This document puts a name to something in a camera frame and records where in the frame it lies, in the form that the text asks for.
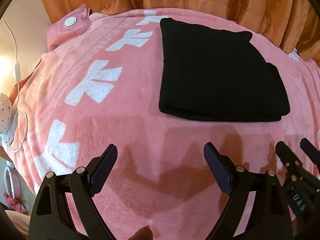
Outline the person's left hand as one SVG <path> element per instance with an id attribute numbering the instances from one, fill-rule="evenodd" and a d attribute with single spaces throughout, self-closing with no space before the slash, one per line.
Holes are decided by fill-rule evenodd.
<path id="1" fill-rule="evenodd" d="M 148 225 L 144 226 L 131 236 L 129 240 L 153 240 L 152 230 Z"/>

